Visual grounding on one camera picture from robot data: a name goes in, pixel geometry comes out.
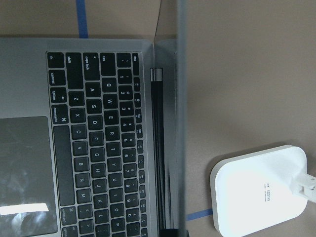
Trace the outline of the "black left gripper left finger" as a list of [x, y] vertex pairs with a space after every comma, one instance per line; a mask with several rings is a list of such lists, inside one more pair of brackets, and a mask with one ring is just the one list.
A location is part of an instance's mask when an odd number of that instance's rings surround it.
[[159, 233], [160, 237], [178, 237], [178, 229], [162, 229]]

